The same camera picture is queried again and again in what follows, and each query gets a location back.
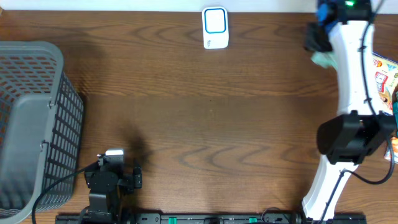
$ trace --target gray plastic basket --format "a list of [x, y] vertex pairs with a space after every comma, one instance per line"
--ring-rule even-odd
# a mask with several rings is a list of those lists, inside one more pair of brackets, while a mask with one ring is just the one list
[[[82, 119], [56, 46], [0, 42], [0, 223], [23, 221], [44, 188], [75, 171]], [[69, 179], [37, 210], [58, 208], [72, 193]]]

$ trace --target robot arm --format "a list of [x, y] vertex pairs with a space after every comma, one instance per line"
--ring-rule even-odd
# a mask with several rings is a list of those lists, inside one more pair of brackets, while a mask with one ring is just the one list
[[[384, 128], [391, 133], [395, 128], [394, 120], [383, 114], [379, 118], [385, 121], [385, 126], [378, 127], [365, 100], [361, 42], [372, 11], [370, 0], [357, 0], [353, 4], [356, 5], [339, 0], [319, 4], [319, 25], [327, 34], [337, 64], [339, 117], [321, 125], [318, 130], [317, 143], [322, 155], [312, 187], [302, 201], [309, 220], [322, 218], [341, 171], [356, 170], [364, 157], [383, 142], [381, 130]], [[364, 65], [369, 96], [373, 99], [371, 103], [375, 111], [380, 112], [382, 102], [372, 70], [373, 31], [374, 27], [370, 25], [364, 41]], [[341, 178], [323, 220], [333, 219], [337, 200], [349, 177], [346, 173]]]

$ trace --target red logo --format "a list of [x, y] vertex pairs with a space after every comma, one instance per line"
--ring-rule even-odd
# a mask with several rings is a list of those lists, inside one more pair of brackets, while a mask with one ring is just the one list
[[381, 61], [379, 59], [373, 59], [373, 65], [376, 66], [377, 68], [380, 68], [381, 65], [383, 65], [381, 63]]
[[374, 79], [376, 80], [377, 90], [384, 93], [384, 85], [386, 84], [388, 76], [383, 73], [376, 72]]

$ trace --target wood grain surface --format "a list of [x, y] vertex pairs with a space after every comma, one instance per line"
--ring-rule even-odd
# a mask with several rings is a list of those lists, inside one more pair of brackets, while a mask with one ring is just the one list
[[[0, 17], [1, 40], [59, 46], [86, 96], [80, 167], [112, 147], [138, 159], [144, 185], [131, 207], [164, 213], [298, 209], [318, 166], [315, 133], [337, 109], [334, 70], [310, 60], [303, 38], [313, 14], [229, 14], [229, 46], [205, 50], [200, 13], [19, 12]], [[398, 16], [379, 16], [375, 51], [398, 60]], [[358, 172], [380, 179], [384, 149]], [[397, 223], [398, 178], [352, 177], [336, 211]], [[88, 205], [83, 176], [59, 213]]]

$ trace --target white device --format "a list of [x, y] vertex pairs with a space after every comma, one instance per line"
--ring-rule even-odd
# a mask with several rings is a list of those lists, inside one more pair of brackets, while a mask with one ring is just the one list
[[[361, 39], [367, 25], [368, 21], [348, 21], [347, 24], [339, 22], [328, 34], [337, 63], [339, 89], [337, 115], [350, 114], [353, 110], [358, 111], [358, 114], [361, 115], [372, 114], [368, 102], [364, 101], [366, 94], [363, 88], [361, 51], [358, 50], [361, 47]], [[364, 64], [367, 71], [366, 81], [368, 83], [369, 96], [374, 99], [371, 103], [374, 110], [378, 113], [382, 111], [383, 107], [378, 97], [371, 63], [373, 32], [374, 27], [370, 25], [364, 41], [364, 45], [366, 46], [364, 49]], [[329, 162], [326, 155], [321, 155], [317, 174], [311, 189], [302, 201], [305, 216], [314, 220], [320, 220], [326, 203], [338, 181], [340, 172], [343, 169], [354, 171], [357, 168], [358, 165], [354, 165], [353, 162], [337, 162], [333, 165]], [[337, 200], [350, 175], [349, 173], [344, 174], [323, 220], [333, 219]]]
[[206, 49], [223, 49], [228, 46], [228, 15], [223, 7], [207, 7], [201, 12], [203, 46]]

